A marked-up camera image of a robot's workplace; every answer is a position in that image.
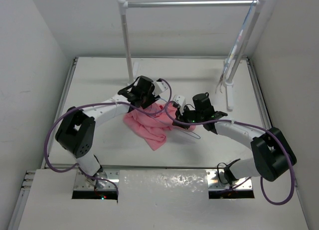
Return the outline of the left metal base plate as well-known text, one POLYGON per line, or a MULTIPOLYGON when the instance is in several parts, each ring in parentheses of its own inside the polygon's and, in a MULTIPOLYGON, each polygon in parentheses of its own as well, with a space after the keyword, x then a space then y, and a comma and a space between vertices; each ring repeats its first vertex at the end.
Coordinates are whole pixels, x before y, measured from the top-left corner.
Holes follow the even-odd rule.
POLYGON ((119 172, 99 172, 95 176, 103 180, 90 180, 79 170, 76 173, 74 187, 75 191, 115 191, 115 185, 119 183, 119 172))

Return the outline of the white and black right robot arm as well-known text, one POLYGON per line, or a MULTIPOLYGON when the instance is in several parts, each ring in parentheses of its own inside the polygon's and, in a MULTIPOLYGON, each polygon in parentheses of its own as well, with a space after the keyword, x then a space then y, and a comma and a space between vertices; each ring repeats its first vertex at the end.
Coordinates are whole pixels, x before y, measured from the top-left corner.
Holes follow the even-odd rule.
POLYGON ((280 129, 272 127, 265 131, 232 123, 227 113, 214 109, 208 93, 197 94, 192 100, 193 110, 187 107, 183 96, 174 96, 172 105, 176 108, 173 121, 175 126, 188 129, 199 124, 206 131, 228 137, 252 151, 252 158, 236 159, 225 165, 219 178, 223 184, 231 185, 245 177, 262 177, 273 182, 289 170, 289 166, 297 163, 296 156, 280 129))

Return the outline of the pink t shirt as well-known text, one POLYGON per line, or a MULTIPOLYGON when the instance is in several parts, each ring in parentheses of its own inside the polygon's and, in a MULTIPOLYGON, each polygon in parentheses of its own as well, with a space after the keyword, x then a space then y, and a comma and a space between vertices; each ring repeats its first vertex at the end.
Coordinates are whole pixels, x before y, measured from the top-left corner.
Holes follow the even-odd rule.
MULTIPOLYGON (((146 141, 148 146, 156 151, 162 147, 167 141, 167 132, 174 130, 172 128, 173 121, 167 116, 163 110, 163 104, 152 104, 153 110, 144 110, 144 113, 138 110, 133 110, 123 117, 123 122, 129 127, 137 136, 146 141)), ((189 131, 194 131, 195 127, 191 126, 189 131)))

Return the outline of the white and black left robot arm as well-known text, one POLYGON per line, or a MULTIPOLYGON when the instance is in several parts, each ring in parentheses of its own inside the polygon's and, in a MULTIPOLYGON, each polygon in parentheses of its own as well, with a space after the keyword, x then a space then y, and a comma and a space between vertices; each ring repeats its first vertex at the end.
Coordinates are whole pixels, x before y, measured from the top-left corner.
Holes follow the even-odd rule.
POLYGON ((134 109, 146 109, 160 98, 160 94, 168 90, 162 81, 153 81, 140 76, 131 85, 118 91, 112 98, 100 105, 72 107, 63 118, 55 135, 56 141, 75 158, 80 169, 89 176, 95 177, 101 165, 91 151, 95 129, 134 109))

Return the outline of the blue wire hanger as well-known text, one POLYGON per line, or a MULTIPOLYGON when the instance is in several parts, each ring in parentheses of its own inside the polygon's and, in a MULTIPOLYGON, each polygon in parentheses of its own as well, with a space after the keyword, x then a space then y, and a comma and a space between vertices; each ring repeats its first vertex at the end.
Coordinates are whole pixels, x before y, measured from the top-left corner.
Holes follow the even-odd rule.
MULTIPOLYGON (((167 103, 167 101, 166 101, 165 99, 163 99, 163 98, 159 98, 159 100, 160 100, 160 101, 163 101, 165 104, 167 103)), ((153 110, 153 107, 148 107, 147 110, 153 110)), ((160 122, 160 123, 163 123, 163 124, 165 124, 165 125, 168 125, 168 123, 166 123, 166 122, 163 122, 163 121, 160 121, 160 120, 157 120, 157 121, 160 122)), ((182 132, 182 133, 184 133, 184 134, 186 134, 186 135, 188 135, 188 136, 190 136, 191 138, 194 138, 194 139, 196 139, 196 140, 200 140, 200 139, 201 139, 201 136, 198 135, 198 134, 196 134, 196 133, 193 132, 193 131, 185 130, 185 129, 182 129, 182 128, 180 128, 180 127, 176 127, 176 126, 173 126, 173 125, 172 125, 172 128, 173 128, 174 130, 179 131, 179 132, 182 132)))

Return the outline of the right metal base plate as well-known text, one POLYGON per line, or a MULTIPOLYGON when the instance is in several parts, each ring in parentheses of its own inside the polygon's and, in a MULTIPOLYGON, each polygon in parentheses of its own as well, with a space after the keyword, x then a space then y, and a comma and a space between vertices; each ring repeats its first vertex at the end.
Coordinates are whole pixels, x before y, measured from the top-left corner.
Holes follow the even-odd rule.
POLYGON ((224 184, 219 181, 217 169, 206 170, 206 178, 208 189, 210 191, 226 191, 226 190, 235 190, 235 191, 252 191, 253 185, 250 178, 241 178, 236 180, 230 186, 228 183, 224 184))

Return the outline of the white front cover panel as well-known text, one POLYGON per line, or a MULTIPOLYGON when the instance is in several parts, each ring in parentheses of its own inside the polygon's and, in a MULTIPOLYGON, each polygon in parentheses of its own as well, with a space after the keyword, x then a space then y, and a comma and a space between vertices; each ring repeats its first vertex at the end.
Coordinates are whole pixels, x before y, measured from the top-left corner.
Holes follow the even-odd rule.
POLYGON ((252 199, 210 199, 206 173, 121 170, 117 200, 73 199, 76 171, 37 170, 21 230, 305 230, 297 197, 274 206, 253 180, 252 199))

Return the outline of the metal base plate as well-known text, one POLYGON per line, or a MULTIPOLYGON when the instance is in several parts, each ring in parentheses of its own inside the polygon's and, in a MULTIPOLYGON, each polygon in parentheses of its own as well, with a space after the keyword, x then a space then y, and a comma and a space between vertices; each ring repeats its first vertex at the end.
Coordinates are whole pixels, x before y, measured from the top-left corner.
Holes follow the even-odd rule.
POLYGON ((99 172, 95 176, 103 180, 90 180, 79 170, 76 173, 74 187, 75 191, 115 191, 115 185, 119 183, 119 172, 99 172))
POLYGON ((241 178, 236 180, 230 186, 228 183, 224 184, 219 181, 217 169, 206 170, 206 178, 208 189, 210 191, 226 191, 226 190, 235 190, 235 191, 252 191, 253 185, 250 178, 241 178))

